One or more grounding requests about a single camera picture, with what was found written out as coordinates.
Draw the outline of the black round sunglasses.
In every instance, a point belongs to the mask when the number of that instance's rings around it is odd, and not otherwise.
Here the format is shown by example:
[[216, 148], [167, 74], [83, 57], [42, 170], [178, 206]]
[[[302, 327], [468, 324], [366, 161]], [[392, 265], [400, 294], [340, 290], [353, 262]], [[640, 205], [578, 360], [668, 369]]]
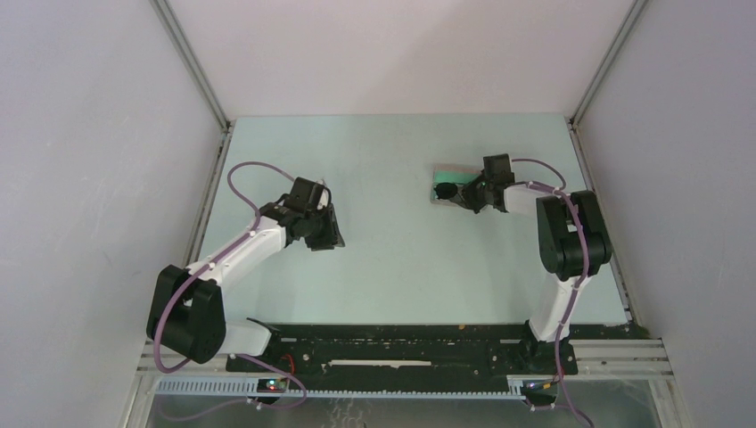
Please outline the black round sunglasses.
[[464, 203], [464, 198], [461, 195], [461, 186], [457, 183], [442, 182], [437, 183], [433, 187], [435, 200], [460, 205]]

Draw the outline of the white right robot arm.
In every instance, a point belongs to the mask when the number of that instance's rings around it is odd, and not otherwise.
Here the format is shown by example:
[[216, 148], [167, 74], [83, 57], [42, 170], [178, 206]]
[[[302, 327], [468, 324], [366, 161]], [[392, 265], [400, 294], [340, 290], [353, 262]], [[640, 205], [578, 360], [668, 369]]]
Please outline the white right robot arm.
[[[531, 163], [548, 169], [557, 185], [538, 180], [516, 181], [513, 165]], [[569, 193], [567, 180], [542, 160], [512, 159], [507, 154], [487, 156], [482, 171], [459, 185], [460, 204], [475, 213], [491, 207], [536, 221], [538, 254], [551, 284], [528, 321], [534, 339], [518, 349], [524, 369], [540, 373], [550, 366], [555, 347], [569, 336], [572, 312], [590, 277], [612, 258], [613, 248], [596, 195], [591, 191]]]

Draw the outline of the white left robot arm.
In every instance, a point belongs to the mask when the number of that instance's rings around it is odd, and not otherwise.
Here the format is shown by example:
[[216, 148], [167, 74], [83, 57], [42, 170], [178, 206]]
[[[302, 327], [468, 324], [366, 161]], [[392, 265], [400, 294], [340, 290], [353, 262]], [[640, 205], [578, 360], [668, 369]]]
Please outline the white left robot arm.
[[168, 265], [157, 278], [146, 335], [186, 360], [204, 364], [218, 353], [247, 354], [260, 371], [282, 359], [270, 327], [228, 313], [231, 291], [264, 260], [301, 240], [312, 251], [343, 246], [330, 189], [297, 177], [292, 189], [259, 209], [225, 246], [187, 267]]

